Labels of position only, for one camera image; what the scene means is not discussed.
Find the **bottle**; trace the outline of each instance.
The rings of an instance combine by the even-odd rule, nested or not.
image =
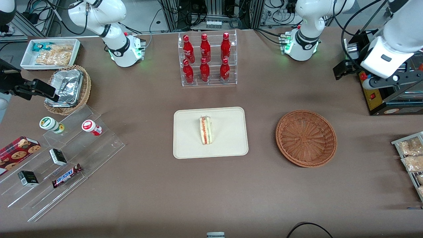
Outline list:
[[[184,64],[184,67],[182,68],[182,71],[184,72],[185,80],[187,81],[187,84],[193,84],[194,83],[194,71],[192,70],[190,66],[190,62],[187,59],[184,59],[182,61]]]
[[[210,67],[207,64],[207,59],[205,57],[201,58],[200,72],[201,72],[201,80],[207,83],[210,78]]]
[[[93,120],[85,120],[81,127],[83,131],[89,132],[95,136],[99,136],[103,132],[102,127],[97,125]]]
[[[231,55],[231,43],[229,42],[229,33],[225,32],[223,33],[223,41],[220,45],[220,57],[222,60],[224,58],[228,58]]]
[[[220,66],[220,82],[227,83],[229,81],[229,70],[228,58],[222,60],[222,65]]]
[[[193,64],[195,62],[194,47],[192,46],[190,38],[187,35],[184,35],[183,39],[185,58],[188,59],[191,64]]]
[[[65,126],[54,120],[52,117],[46,116],[40,121],[40,127],[45,130],[50,130],[55,134],[62,133],[65,130]]]
[[[201,34],[201,57],[206,58],[207,62],[212,60],[212,52],[210,50],[210,43],[207,40],[207,34]]]

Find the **red cookie box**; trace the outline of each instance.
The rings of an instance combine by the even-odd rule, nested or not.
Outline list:
[[[38,141],[21,136],[0,149],[0,176],[41,148]]]

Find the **table surface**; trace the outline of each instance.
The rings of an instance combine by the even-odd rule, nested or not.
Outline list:
[[[284,237],[311,221],[334,237],[422,237],[423,210],[406,210],[421,203],[390,144],[422,131],[422,116],[369,116],[356,77],[335,81],[332,68],[343,58],[337,28],[325,29],[306,62],[281,55],[255,31],[237,34],[238,85],[218,88],[182,88],[176,33],[154,35],[145,60],[129,68],[110,60],[100,38],[80,38],[77,63],[92,80],[88,104],[127,145],[35,223],[0,199],[1,236]],[[51,74],[22,71],[28,79]],[[12,98],[0,147],[22,135],[39,138],[44,116],[63,118],[42,102]],[[233,106],[245,110],[246,155],[173,157],[177,110]],[[275,143],[277,122],[297,109],[321,114],[335,129],[338,150],[323,167],[298,167]],[[299,230],[296,237],[325,237]]]

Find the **wicker basket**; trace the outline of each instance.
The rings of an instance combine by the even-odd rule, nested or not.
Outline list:
[[[296,165],[313,168],[329,162],[337,141],[330,123],[317,113],[297,110],[284,115],[276,127],[276,143]]]
[[[44,103],[44,106],[47,108],[47,110],[49,110],[49,112],[67,116],[71,114],[73,111],[77,110],[79,107],[87,104],[88,98],[90,97],[90,90],[91,90],[90,76],[88,75],[87,71],[84,68],[78,65],[72,65],[72,66],[63,68],[63,69],[60,69],[60,71],[66,71],[66,70],[72,70],[72,69],[80,70],[84,74],[84,78],[82,80],[82,86],[81,86],[80,100],[78,104],[73,108],[54,108]],[[53,75],[50,77],[49,84],[51,84],[52,79],[53,79]]]

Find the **red bottle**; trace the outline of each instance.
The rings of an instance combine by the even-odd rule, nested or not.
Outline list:
[[[207,64],[207,59],[205,57],[201,58],[200,72],[201,72],[201,80],[207,83],[210,78],[210,67]]]
[[[182,71],[184,72],[185,80],[187,81],[187,84],[193,84],[194,83],[194,71],[192,70],[190,63],[187,59],[184,59],[182,61],[184,64],[184,67],[182,68]]]
[[[192,47],[192,44],[190,42],[190,38],[185,35],[183,37],[184,39],[184,55],[185,58],[190,61],[191,64],[195,62],[195,56],[194,56],[194,47]]]
[[[212,52],[210,50],[210,43],[207,40],[207,34],[201,35],[201,57],[206,58],[207,62],[210,62],[212,60]]]
[[[222,60],[224,58],[229,58],[231,55],[231,43],[229,42],[229,33],[223,33],[223,41],[220,45],[220,57]]]
[[[220,81],[222,83],[227,83],[229,81],[229,70],[228,58],[224,58],[220,66]]]

